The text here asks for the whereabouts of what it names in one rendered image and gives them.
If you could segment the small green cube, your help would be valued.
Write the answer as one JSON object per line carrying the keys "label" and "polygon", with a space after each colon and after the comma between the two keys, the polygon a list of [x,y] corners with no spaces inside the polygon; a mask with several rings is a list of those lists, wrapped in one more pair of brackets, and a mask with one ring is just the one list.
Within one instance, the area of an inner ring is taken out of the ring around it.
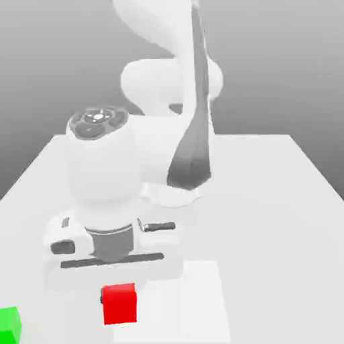
{"label": "small green cube", "polygon": [[0,308],[0,344],[19,344],[22,321],[17,307]]}

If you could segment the small red cube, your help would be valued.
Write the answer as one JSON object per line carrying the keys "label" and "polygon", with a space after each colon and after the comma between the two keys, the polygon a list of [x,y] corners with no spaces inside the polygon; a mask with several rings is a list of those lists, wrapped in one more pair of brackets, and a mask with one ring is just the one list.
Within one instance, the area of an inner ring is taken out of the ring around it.
{"label": "small red cube", "polygon": [[135,283],[104,286],[101,289],[104,325],[137,322],[137,293]]}

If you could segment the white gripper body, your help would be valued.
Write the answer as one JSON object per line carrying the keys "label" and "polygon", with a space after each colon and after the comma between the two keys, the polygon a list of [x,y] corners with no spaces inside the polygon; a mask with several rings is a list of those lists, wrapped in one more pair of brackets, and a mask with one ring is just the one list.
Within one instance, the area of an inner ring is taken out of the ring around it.
{"label": "white gripper body", "polygon": [[44,239],[44,286],[54,291],[172,279],[183,271],[179,240],[149,236]]}

